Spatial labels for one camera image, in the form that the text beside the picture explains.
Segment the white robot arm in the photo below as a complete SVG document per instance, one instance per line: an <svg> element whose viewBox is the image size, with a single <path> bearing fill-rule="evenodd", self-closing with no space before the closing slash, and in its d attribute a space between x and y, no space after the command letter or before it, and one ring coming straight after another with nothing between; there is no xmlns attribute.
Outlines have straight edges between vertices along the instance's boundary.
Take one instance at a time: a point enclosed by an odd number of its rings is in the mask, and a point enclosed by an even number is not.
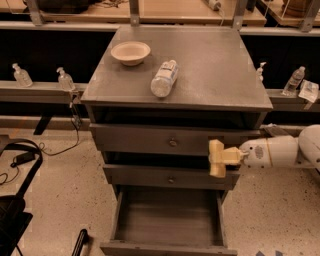
<svg viewBox="0 0 320 256"><path fill-rule="evenodd" d="M297 137L259 138L227 149L219 140L212 140L209 152L211 165L220 167L244 164L254 168L319 168L320 125L304 128Z"/></svg>

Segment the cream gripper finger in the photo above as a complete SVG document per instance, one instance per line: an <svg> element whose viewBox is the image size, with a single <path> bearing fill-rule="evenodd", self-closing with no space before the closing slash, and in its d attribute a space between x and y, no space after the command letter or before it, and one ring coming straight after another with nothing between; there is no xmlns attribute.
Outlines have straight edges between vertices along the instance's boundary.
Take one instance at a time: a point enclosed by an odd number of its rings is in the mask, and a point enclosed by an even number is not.
<svg viewBox="0 0 320 256"><path fill-rule="evenodd" d="M248 152L241 151L237 147L224 149L220 153L220 162L225 165L239 165Z"/></svg>

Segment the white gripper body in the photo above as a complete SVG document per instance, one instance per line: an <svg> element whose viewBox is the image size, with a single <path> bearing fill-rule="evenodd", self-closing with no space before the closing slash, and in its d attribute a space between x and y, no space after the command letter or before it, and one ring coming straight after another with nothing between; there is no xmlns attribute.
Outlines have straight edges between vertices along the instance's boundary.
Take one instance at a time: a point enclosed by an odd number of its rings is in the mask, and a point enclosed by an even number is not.
<svg viewBox="0 0 320 256"><path fill-rule="evenodd" d="M265 139L249 140L240 146L244 154L242 162L247 167L264 168L268 164L267 146Z"/></svg>

